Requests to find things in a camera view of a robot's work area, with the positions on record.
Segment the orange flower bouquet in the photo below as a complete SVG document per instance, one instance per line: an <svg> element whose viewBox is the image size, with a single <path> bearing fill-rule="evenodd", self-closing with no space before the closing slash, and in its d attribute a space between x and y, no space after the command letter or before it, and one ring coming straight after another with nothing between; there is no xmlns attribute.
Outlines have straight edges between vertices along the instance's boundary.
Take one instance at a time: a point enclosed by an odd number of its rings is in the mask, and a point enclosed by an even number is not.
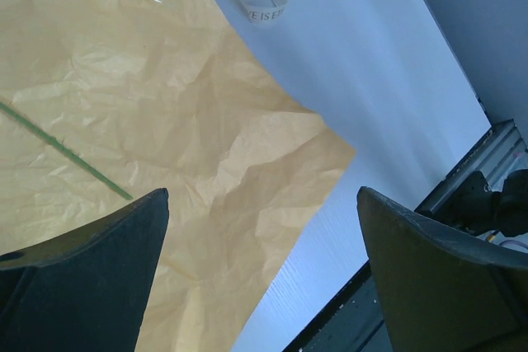
<svg viewBox="0 0 528 352"><path fill-rule="evenodd" d="M215 0L1 0L1 102L170 221L137 348L228 351L355 150Z"/></svg>

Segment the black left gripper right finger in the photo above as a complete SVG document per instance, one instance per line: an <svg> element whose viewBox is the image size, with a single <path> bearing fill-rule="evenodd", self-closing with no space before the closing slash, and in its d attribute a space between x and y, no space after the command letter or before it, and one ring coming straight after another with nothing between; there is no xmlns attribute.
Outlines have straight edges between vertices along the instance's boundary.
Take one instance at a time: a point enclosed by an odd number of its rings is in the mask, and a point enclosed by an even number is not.
<svg viewBox="0 0 528 352"><path fill-rule="evenodd" d="M360 188L365 249L395 351L525 351L527 255Z"/></svg>

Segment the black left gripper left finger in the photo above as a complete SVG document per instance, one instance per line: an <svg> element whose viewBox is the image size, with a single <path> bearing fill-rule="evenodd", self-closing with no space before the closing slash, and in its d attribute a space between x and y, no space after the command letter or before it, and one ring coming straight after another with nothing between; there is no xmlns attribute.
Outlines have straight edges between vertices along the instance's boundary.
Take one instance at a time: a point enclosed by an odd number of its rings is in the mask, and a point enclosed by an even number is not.
<svg viewBox="0 0 528 352"><path fill-rule="evenodd" d="M1 256L3 351L133 351L169 220L167 189Z"/></svg>

